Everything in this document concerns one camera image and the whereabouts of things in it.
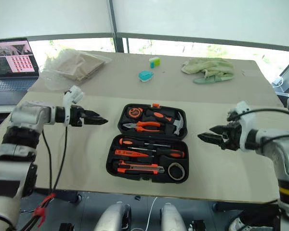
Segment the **laptop keyboard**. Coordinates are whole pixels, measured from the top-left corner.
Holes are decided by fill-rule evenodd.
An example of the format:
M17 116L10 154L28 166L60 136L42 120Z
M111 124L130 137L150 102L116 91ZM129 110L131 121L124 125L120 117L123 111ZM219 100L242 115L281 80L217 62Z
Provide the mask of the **laptop keyboard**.
M36 79L25 80L0 80L0 91L25 91L28 90Z

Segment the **laptop screen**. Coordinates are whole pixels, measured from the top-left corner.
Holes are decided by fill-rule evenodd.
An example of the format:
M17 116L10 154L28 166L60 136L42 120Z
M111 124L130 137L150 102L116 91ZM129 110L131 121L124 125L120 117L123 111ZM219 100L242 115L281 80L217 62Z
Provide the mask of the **laptop screen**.
M38 74L39 68L26 38L0 40L0 78Z

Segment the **green towel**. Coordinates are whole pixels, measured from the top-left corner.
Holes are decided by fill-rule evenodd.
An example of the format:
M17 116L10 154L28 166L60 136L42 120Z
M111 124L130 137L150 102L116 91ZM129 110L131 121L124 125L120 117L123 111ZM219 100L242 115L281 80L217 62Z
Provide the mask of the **green towel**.
M216 81L208 82L212 83L232 79L234 75L233 64L221 58L192 58L183 63L181 70L187 74L203 72L204 80L201 81L202 83L205 83L209 77L215 77Z

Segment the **hammer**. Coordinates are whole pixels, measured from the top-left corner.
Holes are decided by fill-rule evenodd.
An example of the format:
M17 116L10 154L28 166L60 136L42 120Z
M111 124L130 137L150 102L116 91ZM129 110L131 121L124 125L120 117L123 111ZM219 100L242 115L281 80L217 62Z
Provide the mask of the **hammer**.
M180 130L181 130L181 128L183 128L183 125L184 125L184 121L183 121L183 117L182 117L181 113L178 112L178 114L180 117L179 120L176 120L176 119L171 118L171 117L167 117L167 116L163 115L162 113L154 112L151 110L147 110L145 113L146 116L154 116L157 121L175 125L176 130L174 131L174 134L176 134L176 135L179 135Z

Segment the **beige table surface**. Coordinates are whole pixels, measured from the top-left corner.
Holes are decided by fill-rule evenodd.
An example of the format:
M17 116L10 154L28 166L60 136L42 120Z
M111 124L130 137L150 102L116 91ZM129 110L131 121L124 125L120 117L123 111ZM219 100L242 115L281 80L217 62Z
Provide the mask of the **beige table surface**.
M153 55L91 53L109 57L112 61L80 86L88 95L198 103L237 103L245 100L253 105L282 106L255 61L229 60L235 67L234 79L197 85L193 79L203 77L203 73L187 75L181 71L182 63L189 57L159 55L161 65L150 69L148 60L155 57ZM154 73L151 81L142 83L138 79L139 72L143 70ZM29 91L51 92L40 78Z
M62 98L63 95L58 93L29 92L23 101L37 100L62 105ZM269 159L254 152L222 151L218 146L197 138L197 134L208 131L215 125L225 125L227 112L235 104L156 102L178 107L186 112L188 135L183 141L190 154L187 181L181 184L163 184L127 180L108 174L106 159L113 138L120 134L117 124L123 106L128 103L152 103L152 100L86 96L79 105L100 113L109 122L101 126L68 128L66 161L58 189L244 202L265 202L278 197L277 180ZM0 126L0 143L6 126L7 121ZM258 113L257 127L289 129L289 116ZM56 124L45 126L44 129L53 154L55 177L63 154L64 127ZM47 188L48 154L41 137L37 150L36 186Z

